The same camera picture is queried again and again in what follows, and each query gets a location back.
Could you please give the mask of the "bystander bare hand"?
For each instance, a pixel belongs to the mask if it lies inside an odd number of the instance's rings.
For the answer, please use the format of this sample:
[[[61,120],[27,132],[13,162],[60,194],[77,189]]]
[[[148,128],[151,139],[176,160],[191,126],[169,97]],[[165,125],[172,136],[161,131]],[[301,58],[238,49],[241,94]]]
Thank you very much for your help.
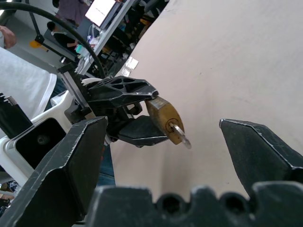
[[[0,26],[0,32],[2,33],[4,39],[4,46],[9,49],[17,43],[15,34],[5,26]]]

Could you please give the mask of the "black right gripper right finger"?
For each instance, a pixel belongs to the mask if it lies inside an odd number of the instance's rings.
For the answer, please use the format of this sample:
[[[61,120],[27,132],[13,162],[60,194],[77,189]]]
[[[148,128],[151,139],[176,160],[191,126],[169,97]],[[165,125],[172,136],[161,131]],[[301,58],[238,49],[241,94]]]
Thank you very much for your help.
[[[303,181],[303,157],[267,126],[221,119],[223,133],[236,174],[248,195],[253,184],[268,181]]]

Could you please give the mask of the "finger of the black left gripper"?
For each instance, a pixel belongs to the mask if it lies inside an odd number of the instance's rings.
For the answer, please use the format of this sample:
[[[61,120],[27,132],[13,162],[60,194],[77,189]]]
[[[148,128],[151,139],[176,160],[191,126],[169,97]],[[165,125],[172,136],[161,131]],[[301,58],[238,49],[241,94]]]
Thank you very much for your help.
[[[118,76],[86,85],[87,102],[93,111],[114,109],[155,99],[157,89],[144,79]]]
[[[129,120],[117,134],[118,138],[137,147],[154,146],[168,137],[154,124],[151,117],[141,115]]]

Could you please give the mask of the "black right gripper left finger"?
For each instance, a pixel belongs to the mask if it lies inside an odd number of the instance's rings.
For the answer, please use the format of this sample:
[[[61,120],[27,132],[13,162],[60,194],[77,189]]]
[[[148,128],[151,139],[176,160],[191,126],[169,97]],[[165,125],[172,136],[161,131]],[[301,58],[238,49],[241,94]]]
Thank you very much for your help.
[[[98,182],[106,128],[106,117],[73,125],[37,166],[0,225],[71,227],[83,220]]]

